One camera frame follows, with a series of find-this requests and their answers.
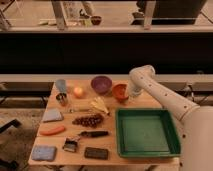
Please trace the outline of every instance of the orange carrot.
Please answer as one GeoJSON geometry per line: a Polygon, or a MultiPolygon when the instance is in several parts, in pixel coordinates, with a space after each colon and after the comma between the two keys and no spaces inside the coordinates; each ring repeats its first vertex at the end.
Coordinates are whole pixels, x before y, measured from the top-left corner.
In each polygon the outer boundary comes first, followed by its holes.
{"type": "Polygon", "coordinates": [[[59,126],[59,127],[50,129],[48,131],[39,131],[39,133],[41,135],[49,136],[49,135],[55,135],[55,134],[61,133],[61,132],[65,131],[65,130],[66,130],[66,128],[64,126],[59,126]]]}

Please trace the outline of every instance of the tin can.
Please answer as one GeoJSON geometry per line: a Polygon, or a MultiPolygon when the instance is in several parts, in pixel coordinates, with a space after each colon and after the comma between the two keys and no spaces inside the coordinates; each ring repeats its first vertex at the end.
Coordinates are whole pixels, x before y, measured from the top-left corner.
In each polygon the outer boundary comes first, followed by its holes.
{"type": "Polygon", "coordinates": [[[57,94],[56,100],[59,102],[59,104],[61,106],[66,106],[68,104],[67,94],[66,93],[57,94]]]}

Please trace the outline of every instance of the green tray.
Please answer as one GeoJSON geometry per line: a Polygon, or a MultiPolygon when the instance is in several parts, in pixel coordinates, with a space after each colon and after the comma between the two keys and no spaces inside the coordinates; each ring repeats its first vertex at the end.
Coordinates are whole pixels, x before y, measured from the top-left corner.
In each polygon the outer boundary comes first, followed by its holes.
{"type": "Polygon", "coordinates": [[[121,157],[180,156],[175,126],[164,109],[117,109],[116,135],[121,157]]]}

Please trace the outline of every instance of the metal pole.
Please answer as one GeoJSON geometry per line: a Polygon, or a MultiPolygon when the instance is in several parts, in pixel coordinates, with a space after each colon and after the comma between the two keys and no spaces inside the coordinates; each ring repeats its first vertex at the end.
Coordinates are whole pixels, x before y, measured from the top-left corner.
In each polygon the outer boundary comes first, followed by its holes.
{"type": "Polygon", "coordinates": [[[149,30],[151,28],[155,5],[156,5],[155,0],[147,1],[146,10],[144,14],[144,23],[143,23],[144,29],[146,30],[149,30]]]}
{"type": "Polygon", "coordinates": [[[66,29],[66,22],[64,19],[63,11],[61,8],[61,3],[59,0],[52,0],[53,11],[56,18],[56,24],[59,30],[66,29]]]}
{"type": "Polygon", "coordinates": [[[0,9],[0,29],[3,31],[7,31],[10,29],[10,27],[10,22],[5,18],[4,13],[0,9]]]}

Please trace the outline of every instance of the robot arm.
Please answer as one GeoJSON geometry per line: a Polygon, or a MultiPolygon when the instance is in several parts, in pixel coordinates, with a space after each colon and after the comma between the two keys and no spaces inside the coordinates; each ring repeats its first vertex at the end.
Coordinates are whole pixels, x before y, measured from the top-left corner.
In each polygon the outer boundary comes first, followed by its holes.
{"type": "Polygon", "coordinates": [[[152,79],[155,70],[146,65],[130,71],[128,93],[137,96],[141,89],[158,100],[182,124],[180,170],[213,171],[213,107],[200,107],[152,79]]]}
{"type": "Polygon", "coordinates": [[[131,82],[128,86],[130,95],[137,96],[142,88],[145,89],[181,122],[187,113],[199,107],[196,103],[154,81],[151,78],[154,75],[155,70],[151,65],[131,70],[131,82]]]}

